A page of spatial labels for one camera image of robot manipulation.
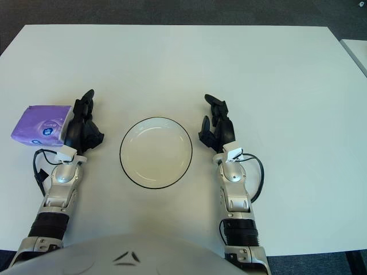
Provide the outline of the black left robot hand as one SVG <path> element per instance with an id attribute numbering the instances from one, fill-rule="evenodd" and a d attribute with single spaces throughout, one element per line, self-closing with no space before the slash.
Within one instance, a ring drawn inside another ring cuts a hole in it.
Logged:
<path id="1" fill-rule="evenodd" d="M 64 144 L 83 155 L 103 142 L 104 134 L 92 121 L 94 90 L 90 89 L 81 99 L 75 101 L 73 119 L 67 127 Z"/>

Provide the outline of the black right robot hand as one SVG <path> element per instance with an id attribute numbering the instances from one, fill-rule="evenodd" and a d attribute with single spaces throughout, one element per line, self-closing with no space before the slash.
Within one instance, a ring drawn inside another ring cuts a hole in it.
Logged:
<path id="1" fill-rule="evenodd" d="M 236 140 L 233 123 L 228 117 L 227 104 L 209 94 L 205 94 L 204 98 L 210 105 L 212 122 L 208 116 L 204 116 L 201 131 L 198 133 L 199 140 L 216 153 L 223 153 L 223 146 Z"/>

